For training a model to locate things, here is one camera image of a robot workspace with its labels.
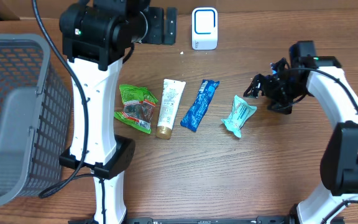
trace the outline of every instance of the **cable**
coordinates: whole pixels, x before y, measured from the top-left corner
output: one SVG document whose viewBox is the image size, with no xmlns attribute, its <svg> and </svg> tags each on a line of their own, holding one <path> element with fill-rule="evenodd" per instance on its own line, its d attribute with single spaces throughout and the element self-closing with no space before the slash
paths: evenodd
<svg viewBox="0 0 358 224">
<path fill-rule="evenodd" d="M 39 11 L 38 11 L 37 0 L 32 0 L 32 7 L 33 7 L 33 12 L 34 12 L 35 18 L 37 20 L 38 26 L 40 27 L 47 42 L 49 43 L 53 52 L 55 52 L 55 55 L 58 57 L 60 62 L 66 68 L 66 70 L 68 71 L 70 76 L 73 78 L 74 83 L 77 85 L 78 91 L 80 92 L 83 109 L 84 109 L 84 145 L 83 145 L 83 151 L 82 151 L 80 163 L 78 164 L 78 167 L 74 170 L 74 172 L 71 174 L 71 176 L 69 176 L 69 178 L 67 178 L 66 180 L 61 182 L 60 185 L 55 185 L 55 187 L 51 188 L 51 189 L 47 188 L 47 189 L 43 190 L 41 193 L 39 193 L 39 195 L 38 195 L 40 198 L 47 198 L 47 197 L 52 196 L 53 194 L 57 193 L 59 190 L 64 188 L 70 181 L 72 181 L 74 179 L 75 175 L 77 175 L 78 171 L 80 171 L 80 169 L 82 168 L 82 166 L 84 164 L 85 155 L 87 153 L 86 147 L 88 146 L 88 133 L 89 133 L 88 106 L 86 104 L 84 89 L 82 89 L 80 81 L 78 80 L 77 76 L 75 75 L 73 70 L 70 68 L 70 66 L 68 66 L 68 64 L 66 63 L 65 59 L 60 54 L 58 49 L 56 48 L 52 39 L 48 35 L 48 32 L 46 31 L 44 24 L 42 23 L 42 20 L 39 15 Z"/>
<path fill-rule="evenodd" d="M 303 98 L 306 96 L 306 94 L 303 94 L 301 97 L 299 97 L 296 101 L 294 101 L 293 103 L 290 103 L 288 106 L 284 106 L 284 107 L 282 107 L 282 108 L 272 108 L 273 110 L 284 110 L 284 109 L 287 109 L 287 108 L 289 108 L 289 107 L 291 107 L 291 106 L 293 106 L 293 105 L 295 105 L 295 104 L 297 104 L 297 103 L 299 103 L 300 101 L 302 101 L 303 100 Z"/>
<path fill-rule="evenodd" d="M 132 54 L 134 53 L 135 50 L 135 44 L 131 43 L 131 49 L 129 50 L 128 54 L 124 57 L 124 59 L 122 60 L 122 64 L 124 64 L 125 62 L 128 61 L 128 59 L 132 56 Z"/>
<path fill-rule="evenodd" d="M 325 218 L 323 218 L 323 221 L 321 221 L 321 224 L 326 224 L 327 221 L 335 215 L 343 206 L 348 206 L 349 203 L 356 203 L 358 204 L 358 200 L 344 200 L 342 203 L 340 203 L 337 207 L 334 208 Z"/>
<path fill-rule="evenodd" d="M 291 69 L 288 69 L 288 70 L 283 70 L 281 71 L 280 73 L 283 73 L 283 72 L 289 72 L 289 71 L 299 71 L 299 70 L 302 70 L 302 71 L 310 71 L 310 72 L 317 72 L 317 73 L 320 73 L 332 80 L 334 80 L 336 83 L 338 83 L 338 85 L 340 85 L 343 90 L 345 91 L 347 97 L 350 99 L 351 103 L 353 104 L 354 106 L 354 109 L 357 111 L 357 114 L 358 114 L 358 105 L 356 103 L 356 100 L 353 98 L 352 96 L 352 93 L 350 93 L 350 91 L 347 89 L 347 87 L 345 86 L 345 84 L 343 84 L 340 79 L 338 78 L 335 78 L 334 76 L 326 73 L 326 72 L 323 72 L 321 70 L 317 70 L 317 69 L 313 69 L 313 68 L 291 68 Z"/>
<path fill-rule="evenodd" d="M 106 189 L 105 189 L 105 185 L 104 185 L 104 179 L 101 178 L 101 177 L 98 177 L 97 175 L 95 174 L 81 174 L 81 175 L 77 175 L 75 177 L 73 177 L 72 180 L 76 180 L 76 179 L 80 179 L 80 178 L 83 178 L 83 177 L 97 177 L 99 178 L 99 183 L 102 185 L 102 214 L 103 214 L 103 224 L 106 224 Z M 50 187 L 48 187 L 47 189 L 45 190 L 52 190 L 60 185 L 62 185 L 62 183 L 64 183 L 64 180 L 57 183 L 57 184 L 54 184 Z"/>
</svg>

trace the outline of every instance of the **black metal bracket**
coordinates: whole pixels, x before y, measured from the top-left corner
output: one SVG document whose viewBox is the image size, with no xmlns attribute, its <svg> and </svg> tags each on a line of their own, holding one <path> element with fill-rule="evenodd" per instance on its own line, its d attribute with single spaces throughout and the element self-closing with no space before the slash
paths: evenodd
<svg viewBox="0 0 358 224">
<path fill-rule="evenodd" d="M 257 218 L 217 218 L 217 219 L 174 219 L 174 220 L 153 220 L 151 218 L 128 218 L 125 224 L 297 224 L 290 221 L 288 216 L 259 216 Z M 345 224 L 342 217 L 335 218 L 332 224 Z"/>
<path fill-rule="evenodd" d="M 68 221 L 67 223 L 68 224 L 99 224 L 98 222 L 93 220 L 93 218 L 88 220 L 82 220 L 82 221 Z"/>
<path fill-rule="evenodd" d="M 119 135 L 115 135 L 117 148 L 107 164 L 96 163 L 95 165 L 84 163 L 83 167 L 89 167 L 98 177 L 112 179 L 129 167 L 135 153 L 135 141 Z M 59 157 L 59 163 L 62 166 L 76 169 L 80 162 L 75 156 L 70 155 L 70 149 L 66 149 Z"/>
<path fill-rule="evenodd" d="M 150 7 L 144 12 L 149 23 L 147 35 L 142 40 L 143 44 L 164 44 L 173 45 L 177 36 L 177 15 L 178 11 L 174 7 L 167 8 L 167 19 L 164 28 L 164 9 Z"/>
<path fill-rule="evenodd" d="M 320 176 L 333 196 L 358 194 L 358 124 L 336 125 L 321 159 Z"/>
</svg>

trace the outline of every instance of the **cream tube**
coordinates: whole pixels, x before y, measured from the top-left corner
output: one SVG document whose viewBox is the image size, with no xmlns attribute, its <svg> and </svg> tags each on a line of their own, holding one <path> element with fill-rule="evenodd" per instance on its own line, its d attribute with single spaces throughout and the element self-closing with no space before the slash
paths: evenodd
<svg viewBox="0 0 358 224">
<path fill-rule="evenodd" d="M 160 116 L 158 117 L 156 136 L 162 139 L 170 139 L 173 124 L 177 116 L 181 94 L 186 82 L 164 79 L 162 90 Z"/>
</svg>

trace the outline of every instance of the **snack package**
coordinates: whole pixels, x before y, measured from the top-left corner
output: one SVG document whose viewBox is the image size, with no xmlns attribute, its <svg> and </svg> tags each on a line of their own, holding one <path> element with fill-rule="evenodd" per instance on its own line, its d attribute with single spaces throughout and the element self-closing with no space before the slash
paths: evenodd
<svg viewBox="0 0 358 224">
<path fill-rule="evenodd" d="M 222 122 L 227 130 L 232 131 L 235 136 L 241 138 L 241 127 L 248 118 L 255 113 L 256 109 L 256 106 L 248 105 L 245 100 L 236 95 L 229 117 L 227 119 L 222 119 Z"/>
<path fill-rule="evenodd" d="M 139 131 L 150 134 L 156 97 L 146 87 L 119 85 L 124 111 L 114 112 L 114 117 Z"/>
<path fill-rule="evenodd" d="M 208 110 L 208 106 L 214 97 L 215 90 L 218 86 L 219 81 L 203 80 L 200 90 L 198 90 L 196 101 L 189 111 L 187 111 L 187 114 L 180 122 L 180 125 L 192 131 L 197 131 L 198 125 Z"/>
</svg>

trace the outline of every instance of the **green snack bag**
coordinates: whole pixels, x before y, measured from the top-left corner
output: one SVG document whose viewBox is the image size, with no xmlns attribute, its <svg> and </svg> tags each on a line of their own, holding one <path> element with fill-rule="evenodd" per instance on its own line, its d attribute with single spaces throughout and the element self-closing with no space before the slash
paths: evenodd
<svg viewBox="0 0 358 224">
<path fill-rule="evenodd" d="M 156 97 L 146 87 L 119 85 L 124 111 L 114 112 L 114 117 L 139 131 L 150 134 Z"/>
</svg>

